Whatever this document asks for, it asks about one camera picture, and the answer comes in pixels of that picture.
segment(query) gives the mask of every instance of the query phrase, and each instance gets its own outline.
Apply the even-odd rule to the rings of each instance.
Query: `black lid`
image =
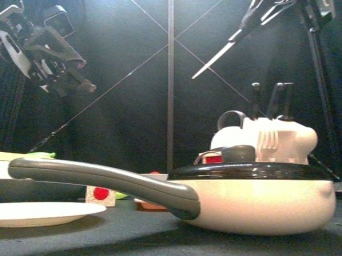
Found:
[[[333,180],[333,177],[319,167],[275,162],[202,164],[178,168],[169,174],[169,180],[204,179]]]

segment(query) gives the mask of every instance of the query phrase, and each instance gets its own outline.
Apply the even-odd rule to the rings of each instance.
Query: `white saucepan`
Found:
[[[17,179],[108,187],[166,206],[193,225],[230,233],[305,233],[325,226],[336,210],[332,177],[309,165],[197,165],[174,170],[169,181],[63,160],[17,159],[9,171]]]

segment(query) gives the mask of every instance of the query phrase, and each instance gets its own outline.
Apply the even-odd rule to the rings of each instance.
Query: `black table surface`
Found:
[[[121,200],[63,225],[0,228],[0,255],[342,255],[342,201],[325,228],[291,236],[248,236],[193,227],[169,212]]]

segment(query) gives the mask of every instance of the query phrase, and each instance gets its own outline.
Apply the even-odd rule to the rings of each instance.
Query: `gray handle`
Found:
[[[113,167],[66,160],[19,158],[10,163],[9,174],[15,179],[30,178],[118,190],[164,205],[181,219],[196,219],[201,213],[198,194],[192,187]]]

